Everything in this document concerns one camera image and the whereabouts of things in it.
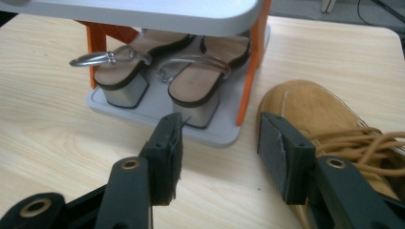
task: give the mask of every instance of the wooden table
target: wooden table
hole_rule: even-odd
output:
[[[270,17],[270,41],[239,139],[227,148],[184,140],[177,199],[154,208],[155,228],[299,228],[256,154],[256,111],[276,84],[313,80],[369,125],[405,130],[405,62],[398,37],[379,28]],[[111,47],[118,43],[110,40]],[[20,14],[0,29],[0,215],[37,193],[69,202],[137,156],[153,128],[93,112],[86,51],[74,21]]]

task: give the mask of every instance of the boot lace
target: boot lace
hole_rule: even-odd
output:
[[[405,177],[405,132],[382,134],[373,127],[310,135],[317,156],[339,156],[362,171],[385,177]],[[402,168],[381,168],[383,159],[402,160]]]

